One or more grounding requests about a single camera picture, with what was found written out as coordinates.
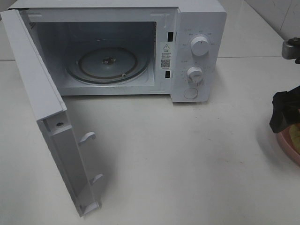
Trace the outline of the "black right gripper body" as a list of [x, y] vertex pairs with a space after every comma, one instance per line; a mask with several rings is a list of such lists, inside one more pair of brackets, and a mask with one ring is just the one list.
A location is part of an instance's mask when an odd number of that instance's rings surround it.
[[270, 128], [278, 134], [292, 124], [300, 122], [300, 87], [277, 92], [272, 99], [273, 113]]

